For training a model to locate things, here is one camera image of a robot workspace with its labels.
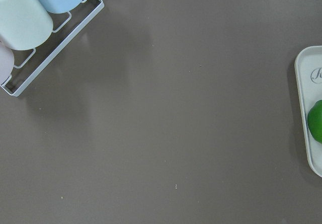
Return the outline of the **white rectangular tray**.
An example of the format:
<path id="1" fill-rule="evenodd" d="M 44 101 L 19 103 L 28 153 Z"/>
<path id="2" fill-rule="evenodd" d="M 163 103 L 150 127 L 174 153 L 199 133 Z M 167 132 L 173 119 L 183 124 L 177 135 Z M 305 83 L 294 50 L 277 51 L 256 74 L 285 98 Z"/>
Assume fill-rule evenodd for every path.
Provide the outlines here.
<path id="1" fill-rule="evenodd" d="M 309 111 L 321 100 L 321 46 L 303 49 L 294 67 L 307 161 L 312 171 L 321 177 L 321 143 L 313 138 L 307 123 Z"/>

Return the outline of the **pale pink cup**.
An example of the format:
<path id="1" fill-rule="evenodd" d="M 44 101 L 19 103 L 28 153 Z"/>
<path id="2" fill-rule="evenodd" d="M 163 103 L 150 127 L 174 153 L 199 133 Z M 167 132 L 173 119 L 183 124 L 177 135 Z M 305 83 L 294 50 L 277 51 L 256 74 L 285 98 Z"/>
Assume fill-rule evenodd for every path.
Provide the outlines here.
<path id="1" fill-rule="evenodd" d="M 14 54 L 11 49 L 4 46 L 1 42 L 0 72 L 1 85 L 9 78 L 14 68 Z"/>

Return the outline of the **pale mint cup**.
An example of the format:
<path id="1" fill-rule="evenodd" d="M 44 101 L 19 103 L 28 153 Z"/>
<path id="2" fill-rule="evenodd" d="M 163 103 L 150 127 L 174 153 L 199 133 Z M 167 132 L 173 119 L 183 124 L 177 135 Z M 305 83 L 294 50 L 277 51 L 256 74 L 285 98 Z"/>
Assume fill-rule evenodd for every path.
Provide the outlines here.
<path id="1" fill-rule="evenodd" d="M 1 0 L 1 42 L 13 50 L 29 50 L 51 35 L 53 21 L 38 0 Z"/>

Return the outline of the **green lime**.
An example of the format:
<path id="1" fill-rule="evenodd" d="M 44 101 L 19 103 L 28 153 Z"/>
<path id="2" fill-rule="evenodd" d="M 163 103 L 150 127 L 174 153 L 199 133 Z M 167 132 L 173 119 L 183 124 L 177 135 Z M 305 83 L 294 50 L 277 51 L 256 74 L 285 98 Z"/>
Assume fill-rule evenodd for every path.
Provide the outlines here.
<path id="1" fill-rule="evenodd" d="M 321 100 L 317 101 L 307 115 L 307 124 L 312 137 L 321 143 Z"/>

